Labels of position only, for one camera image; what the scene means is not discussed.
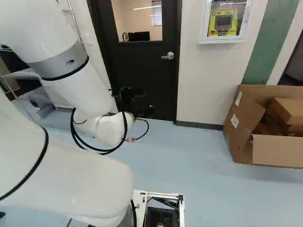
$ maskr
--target black door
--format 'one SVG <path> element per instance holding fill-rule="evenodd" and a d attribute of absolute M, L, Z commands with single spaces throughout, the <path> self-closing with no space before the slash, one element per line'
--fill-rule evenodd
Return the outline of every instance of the black door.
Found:
<path fill-rule="evenodd" d="M 177 0 L 88 0 L 88 4 L 112 87 L 144 89 L 146 96 L 136 99 L 133 107 L 143 110 L 152 105 L 153 118 L 174 121 L 180 39 Z"/>

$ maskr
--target aed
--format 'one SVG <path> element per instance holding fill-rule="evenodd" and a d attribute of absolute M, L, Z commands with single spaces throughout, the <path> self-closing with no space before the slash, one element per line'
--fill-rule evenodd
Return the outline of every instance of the aed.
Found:
<path fill-rule="evenodd" d="M 243 43 L 255 0 L 200 0 L 199 44 Z"/>
<path fill-rule="evenodd" d="M 237 25 L 234 9 L 213 10 L 209 18 L 208 36 L 236 35 Z"/>

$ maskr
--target wall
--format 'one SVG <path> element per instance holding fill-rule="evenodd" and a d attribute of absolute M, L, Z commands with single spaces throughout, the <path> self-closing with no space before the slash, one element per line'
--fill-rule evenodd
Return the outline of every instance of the wall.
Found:
<path fill-rule="evenodd" d="M 298 0 L 268 0 L 242 84 L 266 84 L 292 24 Z"/>
<path fill-rule="evenodd" d="M 151 0 L 112 0 L 119 41 L 123 32 L 143 31 L 150 32 L 151 41 L 162 40 L 162 26 L 152 25 L 152 8 L 134 10 L 151 4 Z"/>
<path fill-rule="evenodd" d="M 300 0 L 296 13 L 294 15 L 294 19 L 289 28 L 289 32 L 284 41 L 282 50 L 279 54 L 279 57 L 276 61 L 275 67 L 272 70 L 269 80 L 267 82 L 268 85 L 276 85 L 283 72 L 285 67 L 288 64 L 288 61 L 293 53 L 295 45 L 300 37 L 301 31 L 303 29 L 303 0 Z"/>
<path fill-rule="evenodd" d="M 242 44 L 197 44 L 204 0 L 183 0 L 177 120 L 223 124 L 241 83 L 267 5 L 254 0 Z"/>

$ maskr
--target white wall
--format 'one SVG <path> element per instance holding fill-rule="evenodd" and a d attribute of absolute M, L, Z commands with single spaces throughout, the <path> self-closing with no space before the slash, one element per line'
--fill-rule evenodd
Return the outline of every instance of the white wall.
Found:
<path fill-rule="evenodd" d="M 124 32 L 127 32 L 124 26 L 125 20 L 124 20 L 124 12 L 123 12 L 123 8 L 124 8 L 123 0 L 112 0 L 112 8 L 115 17 L 115 23 L 116 23 L 119 41 L 122 42 L 123 41 L 122 34 Z"/>
<path fill-rule="evenodd" d="M 242 44 L 197 44 L 204 0 L 183 0 L 177 120 L 223 124 L 250 60 L 267 0 L 254 0 Z"/>
<path fill-rule="evenodd" d="M 303 29 L 302 21 L 303 21 L 303 0 L 300 0 L 292 24 L 289 28 L 287 37 L 284 41 L 283 47 L 276 61 L 275 67 L 270 74 L 269 80 L 267 82 L 268 85 L 276 85 L 279 82 L 284 72 L 284 69 L 287 66 L 288 61 L 293 53 L 295 45 L 297 44 L 298 39 L 300 37 L 301 31 Z"/>

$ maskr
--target ceiling light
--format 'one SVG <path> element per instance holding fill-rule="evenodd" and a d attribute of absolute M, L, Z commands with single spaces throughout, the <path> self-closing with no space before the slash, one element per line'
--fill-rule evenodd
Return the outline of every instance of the ceiling light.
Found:
<path fill-rule="evenodd" d="M 138 9 L 149 9 L 149 8 L 156 8 L 156 7 L 161 7 L 161 6 L 147 6 L 147 7 L 142 7 L 142 8 L 135 8 L 134 10 L 138 10 Z"/>
<path fill-rule="evenodd" d="M 228 4 L 246 4 L 246 2 L 229 2 L 229 3 L 221 3 L 220 5 L 228 5 Z"/>

